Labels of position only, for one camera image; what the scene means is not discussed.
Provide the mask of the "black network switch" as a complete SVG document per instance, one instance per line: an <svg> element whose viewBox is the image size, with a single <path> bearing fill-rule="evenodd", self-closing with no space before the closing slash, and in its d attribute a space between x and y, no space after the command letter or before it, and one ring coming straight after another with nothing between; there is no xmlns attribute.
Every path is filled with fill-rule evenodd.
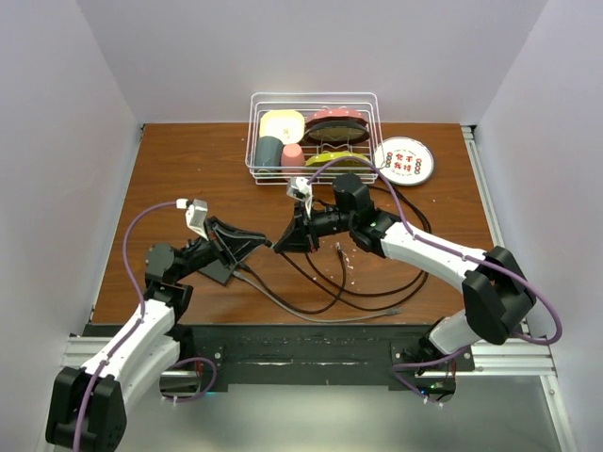
<svg viewBox="0 0 603 452"><path fill-rule="evenodd" d="M236 265L223 264L220 261L215 261L198 270L198 272L206 278L224 287L226 287L233 279L235 271Z"/></svg>

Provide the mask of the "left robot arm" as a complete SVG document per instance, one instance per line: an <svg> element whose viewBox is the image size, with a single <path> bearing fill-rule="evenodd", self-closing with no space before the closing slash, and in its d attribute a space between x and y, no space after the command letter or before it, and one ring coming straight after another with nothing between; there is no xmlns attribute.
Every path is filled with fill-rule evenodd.
<svg viewBox="0 0 603 452"><path fill-rule="evenodd" d="M114 451L128 411L169 367L195 360L189 328L179 324L192 288L182 279L219 262L233 266L267 245L264 234L235 228L215 217L194 227L198 238L177 249L166 243L146 254L145 286L130 319L95 355L57 374L45 440L73 451Z"/></svg>

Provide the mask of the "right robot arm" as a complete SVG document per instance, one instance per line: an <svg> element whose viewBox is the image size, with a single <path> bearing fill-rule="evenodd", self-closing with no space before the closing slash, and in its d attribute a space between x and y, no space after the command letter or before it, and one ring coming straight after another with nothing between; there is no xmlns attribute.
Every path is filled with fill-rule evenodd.
<svg viewBox="0 0 603 452"><path fill-rule="evenodd" d="M457 289L463 309L438 320L408 352L409 360L439 370L453 353L480 340L502 345L534 306L536 298L508 250L471 249L421 231L376 207L368 186L351 173L334 179L333 192L335 204L317 210L308 179L291 178L293 218L274 249L314 252L323 236L346 233L359 249L415 266Z"/></svg>

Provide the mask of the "yellow-green dotted plate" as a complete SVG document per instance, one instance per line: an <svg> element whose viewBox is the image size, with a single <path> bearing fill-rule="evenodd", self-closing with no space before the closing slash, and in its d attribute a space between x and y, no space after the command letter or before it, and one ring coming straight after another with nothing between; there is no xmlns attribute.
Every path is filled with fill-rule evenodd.
<svg viewBox="0 0 603 452"><path fill-rule="evenodd" d="M369 162L370 159L360 153L325 152L310 157L305 162L305 166L307 168L319 168L334 162L335 167L362 167L361 161Z"/></svg>

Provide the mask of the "pink cup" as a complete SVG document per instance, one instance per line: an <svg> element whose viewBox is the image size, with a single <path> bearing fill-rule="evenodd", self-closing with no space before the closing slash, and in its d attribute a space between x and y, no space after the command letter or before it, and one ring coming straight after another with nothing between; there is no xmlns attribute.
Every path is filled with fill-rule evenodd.
<svg viewBox="0 0 603 452"><path fill-rule="evenodd" d="M286 144L282 150L280 168L285 180L300 174L301 168L305 166L305 157L302 146L299 143Z"/></svg>

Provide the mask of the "grey-blue mug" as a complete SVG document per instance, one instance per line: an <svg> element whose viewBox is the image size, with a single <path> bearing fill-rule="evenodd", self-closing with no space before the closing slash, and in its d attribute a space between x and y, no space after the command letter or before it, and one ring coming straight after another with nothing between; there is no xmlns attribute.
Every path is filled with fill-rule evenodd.
<svg viewBox="0 0 603 452"><path fill-rule="evenodd" d="M281 165L285 144L277 137L260 137L255 147L254 165L258 168L275 168Z"/></svg>

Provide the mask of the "cream square bowl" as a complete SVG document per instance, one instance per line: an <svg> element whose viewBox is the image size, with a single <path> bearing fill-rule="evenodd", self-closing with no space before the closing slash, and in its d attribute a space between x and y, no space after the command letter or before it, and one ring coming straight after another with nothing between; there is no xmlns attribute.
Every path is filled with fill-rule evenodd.
<svg viewBox="0 0 603 452"><path fill-rule="evenodd" d="M259 136L278 138L284 145L299 143L304 132L305 117L297 110L270 110L260 120Z"/></svg>

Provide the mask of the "red dotted plate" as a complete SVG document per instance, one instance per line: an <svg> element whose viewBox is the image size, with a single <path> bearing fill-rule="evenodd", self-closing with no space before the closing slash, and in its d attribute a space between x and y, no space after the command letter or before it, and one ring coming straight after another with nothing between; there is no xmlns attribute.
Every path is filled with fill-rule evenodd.
<svg viewBox="0 0 603 452"><path fill-rule="evenodd" d="M322 108L306 118L307 127L312 127L323 121L352 121L362 126L367 125L366 117L353 108L341 106L339 108Z"/></svg>

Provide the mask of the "white round printed plate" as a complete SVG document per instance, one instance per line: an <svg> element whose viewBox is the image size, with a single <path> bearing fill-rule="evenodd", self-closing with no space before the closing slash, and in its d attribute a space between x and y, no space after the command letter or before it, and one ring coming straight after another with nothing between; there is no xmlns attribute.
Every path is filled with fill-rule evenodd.
<svg viewBox="0 0 603 452"><path fill-rule="evenodd" d="M372 156L381 174L398 186L421 185L434 172L435 161L429 148L410 137L387 138L375 148Z"/></svg>

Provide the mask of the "aluminium front rail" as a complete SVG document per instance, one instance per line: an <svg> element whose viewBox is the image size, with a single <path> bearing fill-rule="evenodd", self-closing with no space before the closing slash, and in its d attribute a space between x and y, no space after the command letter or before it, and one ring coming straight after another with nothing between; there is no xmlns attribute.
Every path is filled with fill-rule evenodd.
<svg viewBox="0 0 603 452"><path fill-rule="evenodd" d="M105 344L108 337L75 336L68 339L60 366L77 367ZM557 375L550 351L546 347L512 340L504 346L478 342L469 352L470 359L457 359L457 376L468 377L554 377Z"/></svg>

